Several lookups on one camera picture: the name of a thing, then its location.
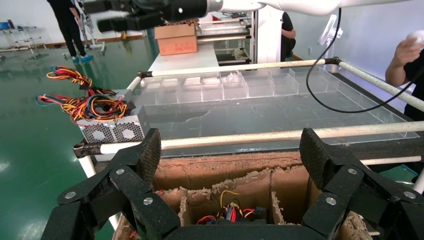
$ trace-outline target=white table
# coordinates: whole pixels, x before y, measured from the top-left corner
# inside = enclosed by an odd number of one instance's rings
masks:
[[[194,53],[162,56],[158,55],[149,71],[178,70],[218,67],[213,43],[199,44]]]

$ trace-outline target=metal mesh casing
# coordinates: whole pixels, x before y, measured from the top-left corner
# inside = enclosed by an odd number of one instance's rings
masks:
[[[116,91],[114,98],[121,97],[122,100],[129,101],[131,93],[125,90]],[[97,122],[79,120],[79,129],[89,144],[110,144],[139,142],[145,138],[150,125],[144,106],[137,107],[131,111],[130,115],[121,119],[109,122]]]

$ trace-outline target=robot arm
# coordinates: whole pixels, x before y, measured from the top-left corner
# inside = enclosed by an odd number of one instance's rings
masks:
[[[109,10],[129,12],[125,17],[97,22],[100,32],[120,32],[149,29],[165,21],[201,18],[211,12],[251,12],[267,5],[282,11],[324,16],[336,8],[403,1],[410,0],[91,0],[84,2],[84,8],[89,14]]]
[[[219,12],[251,12],[269,5],[275,9],[314,16],[324,16],[336,8],[388,4],[408,0],[224,0]]]

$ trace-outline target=cardboard box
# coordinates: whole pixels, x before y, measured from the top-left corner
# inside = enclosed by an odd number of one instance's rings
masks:
[[[237,198],[242,209],[265,208],[264,218],[276,225],[301,224],[304,213],[321,194],[302,166],[298,152],[162,159],[154,186],[178,214],[181,226],[194,225],[201,217],[217,212],[224,190],[239,194],[224,194],[224,203]],[[163,190],[164,186],[174,189]],[[121,230],[114,239],[130,239],[130,231],[122,234],[125,228],[128,222],[121,219]],[[338,239],[372,238],[360,217],[351,212]]]
[[[162,56],[196,53],[198,51],[195,24],[155,27],[154,37]]]

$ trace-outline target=black wire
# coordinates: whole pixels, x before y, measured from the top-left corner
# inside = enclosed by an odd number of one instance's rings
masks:
[[[313,63],[312,67],[309,69],[307,75],[306,75],[306,88],[309,91],[310,95],[313,97],[313,99],[315,99],[319,104],[321,104],[322,106],[324,106],[325,108],[332,110],[334,112],[338,112],[338,113],[343,113],[343,114],[360,114],[360,113],[365,113],[374,109],[378,109],[388,103],[390,103],[391,101],[393,101],[394,99],[396,99],[397,97],[399,97],[402,93],[404,93],[412,84],[414,84],[418,78],[421,76],[421,74],[424,73],[424,65],[420,68],[420,70],[418,70],[418,72],[416,73],[416,75],[410,80],[409,84],[404,87],[400,92],[398,92],[396,95],[394,95],[393,97],[391,97],[389,100],[378,104],[376,106],[373,106],[371,108],[368,109],[363,109],[363,110],[357,110],[357,111],[345,111],[345,110],[339,110],[339,109],[335,109],[332,108],[330,106],[325,105],[322,101],[320,101],[315,94],[312,92],[311,88],[309,87],[309,77],[312,73],[312,70],[314,69],[314,67],[317,65],[318,61],[320,61],[323,56],[326,54],[326,52],[332,47],[332,45],[334,44],[334,41],[336,40],[337,34],[339,32],[340,29],[340,22],[342,20],[342,9],[339,8],[338,9],[338,21],[337,21],[337,29],[335,31],[335,35],[334,38],[332,39],[330,45],[325,49],[325,51],[321,54],[321,56],[319,56],[319,58]]]

